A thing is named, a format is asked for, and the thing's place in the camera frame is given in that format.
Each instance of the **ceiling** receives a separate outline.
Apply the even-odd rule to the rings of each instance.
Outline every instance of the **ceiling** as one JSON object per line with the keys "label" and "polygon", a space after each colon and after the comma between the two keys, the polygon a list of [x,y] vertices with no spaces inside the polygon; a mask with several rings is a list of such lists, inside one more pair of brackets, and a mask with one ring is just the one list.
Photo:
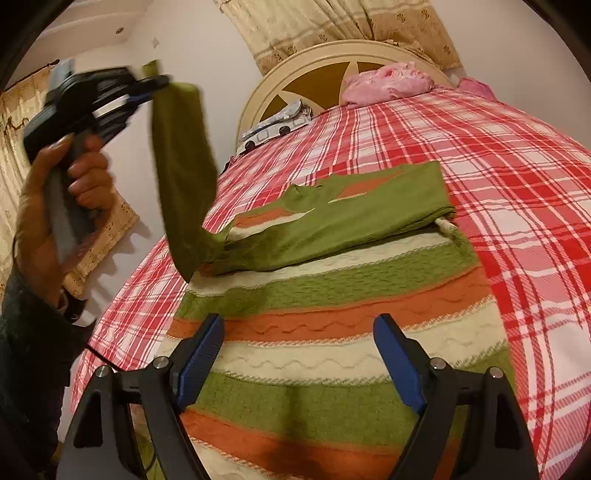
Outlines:
{"label": "ceiling", "polygon": [[123,43],[152,0],[76,0],[39,35],[8,84],[57,59]]}

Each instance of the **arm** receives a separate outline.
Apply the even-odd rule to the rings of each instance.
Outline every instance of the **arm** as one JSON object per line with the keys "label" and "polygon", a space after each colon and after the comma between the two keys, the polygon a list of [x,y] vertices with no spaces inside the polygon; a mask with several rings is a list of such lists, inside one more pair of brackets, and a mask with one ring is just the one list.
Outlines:
{"label": "arm", "polygon": [[57,262],[44,202],[44,183],[68,152],[71,137],[43,149],[21,192],[16,258],[0,317],[0,421],[16,450],[35,471],[42,471],[57,446],[57,427],[70,368],[93,326],[71,325],[58,309],[63,280],[100,234],[113,205],[112,179],[98,137],[69,170],[69,188],[80,205],[99,209],[97,231],[65,265]]}

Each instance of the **bed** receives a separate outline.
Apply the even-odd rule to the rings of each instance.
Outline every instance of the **bed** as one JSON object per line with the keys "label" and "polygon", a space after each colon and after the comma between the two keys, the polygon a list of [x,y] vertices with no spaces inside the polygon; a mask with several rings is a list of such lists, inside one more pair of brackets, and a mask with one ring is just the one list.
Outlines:
{"label": "bed", "polygon": [[[339,107],[342,79],[413,60],[439,87],[356,110]],[[558,478],[591,430],[591,157],[552,126],[453,89],[427,60],[387,44],[340,41],[285,60],[248,101],[238,134],[304,99],[314,124],[235,159],[220,176],[205,227],[332,173],[440,162],[456,222],[484,266],[511,348],[517,394],[544,479]],[[92,345],[141,368],[164,340],[185,283],[165,238],[100,319]],[[72,409],[100,361],[85,352]]]}

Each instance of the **orange stripe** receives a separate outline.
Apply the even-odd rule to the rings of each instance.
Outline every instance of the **orange stripe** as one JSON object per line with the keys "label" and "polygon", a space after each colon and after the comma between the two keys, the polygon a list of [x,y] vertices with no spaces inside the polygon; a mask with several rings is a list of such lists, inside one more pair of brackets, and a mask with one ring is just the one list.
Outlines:
{"label": "orange stripe", "polygon": [[[374,318],[388,312],[401,327],[420,325],[444,315],[455,314],[491,294],[482,266],[446,280],[428,290],[399,297],[367,299],[335,307],[313,307],[266,312],[243,319],[228,319],[226,340],[279,342],[282,340],[325,340],[372,331]],[[173,319],[168,335],[188,338],[201,322]]]}
{"label": "orange stripe", "polygon": [[[233,457],[279,475],[317,480],[385,479],[392,472],[401,447],[363,448],[318,442],[294,442],[272,433],[239,427],[188,409],[181,415],[188,434]],[[456,442],[441,459],[437,480],[449,478],[457,455]]]}
{"label": "orange stripe", "polygon": [[364,180],[360,181],[359,183],[347,185],[343,189],[343,191],[340,192],[335,198],[342,199],[352,197],[353,195],[361,195],[362,193],[367,193],[373,189],[376,189],[377,187],[386,183],[387,181],[393,179],[396,175],[397,173],[394,172],[391,175],[386,175],[385,177],[381,177],[378,179]]}
{"label": "orange stripe", "polygon": [[248,216],[244,213],[237,215],[234,219],[234,226],[238,228],[249,228],[261,223],[270,222],[271,220],[277,220],[281,217],[287,217],[293,215],[293,212],[288,212],[283,207],[273,208],[267,212],[258,213],[256,215]]}

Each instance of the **beige curtain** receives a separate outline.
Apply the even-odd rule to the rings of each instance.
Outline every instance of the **beige curtain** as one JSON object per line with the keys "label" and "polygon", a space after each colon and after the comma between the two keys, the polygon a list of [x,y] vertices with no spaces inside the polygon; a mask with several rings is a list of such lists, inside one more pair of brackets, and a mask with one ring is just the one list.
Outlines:
{"label": "beige curtain", "polygon": [[459,56],[425,0],[214,0],[262,74],[297,51],[333,40],[387,41],[422,52],[442,70]]}
{"label": "beige curtain", "polygon": [[[0,96],[0,301],[12,268],[12,238],[17,219],[21,186],[29,161],[22,147],[22,131],[43,107],[50,68],[42,69]],[[86,278],[98,263],[139,219],[117,193],[117,202],[107,228],[92,250],[66,278],[64,285],[81,296]]]}

